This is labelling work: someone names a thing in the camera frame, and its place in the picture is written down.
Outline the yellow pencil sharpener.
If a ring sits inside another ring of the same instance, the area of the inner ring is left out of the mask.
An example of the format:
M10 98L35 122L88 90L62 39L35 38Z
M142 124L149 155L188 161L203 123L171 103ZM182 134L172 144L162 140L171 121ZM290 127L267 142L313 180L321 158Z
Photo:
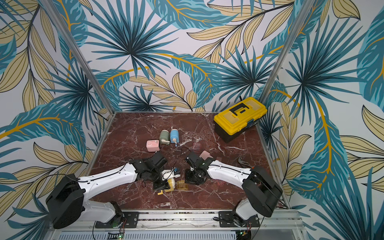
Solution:
M162 189L157 193L157 195L163 195L164 193L169 193L174 191L176 188L176 182L174 178L168 179L167 183L164 181L164 185L162 186Z

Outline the green pencil sharpener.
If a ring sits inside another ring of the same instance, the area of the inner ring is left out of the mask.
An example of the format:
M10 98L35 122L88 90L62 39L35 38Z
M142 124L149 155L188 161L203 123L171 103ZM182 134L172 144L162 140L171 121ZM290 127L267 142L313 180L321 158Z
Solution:
M168 130L162 130L160 133L159 141L161 145L169 145L170 141L170 132Z

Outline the blue pencil sharpener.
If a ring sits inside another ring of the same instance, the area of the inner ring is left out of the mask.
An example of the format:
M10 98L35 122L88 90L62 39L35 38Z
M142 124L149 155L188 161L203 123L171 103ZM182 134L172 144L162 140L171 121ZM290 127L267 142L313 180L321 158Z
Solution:
M179 131L177 129L172 129L170 132L170 140L172 144L175 144L177 146L180 142L180 137L179 137Z

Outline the yellow transparent tray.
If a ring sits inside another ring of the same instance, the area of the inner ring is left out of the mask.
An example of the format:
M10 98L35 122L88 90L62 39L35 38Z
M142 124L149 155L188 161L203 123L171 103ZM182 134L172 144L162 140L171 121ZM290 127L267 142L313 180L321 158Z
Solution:
M189 190L188 184L185 183L185 181L177 181L176 187L177 187L178 191L188 191Z

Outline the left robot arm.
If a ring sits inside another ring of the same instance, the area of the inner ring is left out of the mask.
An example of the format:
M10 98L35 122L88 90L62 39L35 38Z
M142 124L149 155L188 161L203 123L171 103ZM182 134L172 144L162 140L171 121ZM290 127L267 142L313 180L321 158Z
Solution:
M54 229L63 229L79 221L120 227L124 223L124 215L119 205L115 201L95 202L92 198L140 180L167 187L168 183L162 177L166 163L167 159L156 152L150 158L131 159L123 166L100 174L80 178L74 174L65 175L46 199Z

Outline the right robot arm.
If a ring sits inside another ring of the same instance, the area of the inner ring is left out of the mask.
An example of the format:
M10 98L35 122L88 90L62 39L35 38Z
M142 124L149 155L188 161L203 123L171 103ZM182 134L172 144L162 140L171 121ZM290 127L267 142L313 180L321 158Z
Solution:
M224 164L211 155L203 158L191 152L185 161L190 166L185 170L185 182L190 185L202 185L208 178L220 180L245 192L246 198L241 200L231 212L227 221L237 227L243 227L258 215L270 218L281 199L283 190L266 169L256 166L239 168Z

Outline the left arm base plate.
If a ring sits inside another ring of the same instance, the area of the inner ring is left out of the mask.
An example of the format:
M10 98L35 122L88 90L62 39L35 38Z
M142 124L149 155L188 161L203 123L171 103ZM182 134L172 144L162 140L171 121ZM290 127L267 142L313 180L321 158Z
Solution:
M96 229L135 229L139 220L139 212L122 212L107 223L96 222Z

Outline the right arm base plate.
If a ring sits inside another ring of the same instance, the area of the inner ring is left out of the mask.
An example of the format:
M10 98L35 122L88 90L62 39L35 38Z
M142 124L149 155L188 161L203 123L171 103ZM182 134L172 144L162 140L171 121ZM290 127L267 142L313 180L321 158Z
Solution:
M260 226L258 215L254 215L248 220L243 220L233 211L219 211L216 220L219 222L221 228L256 228Z

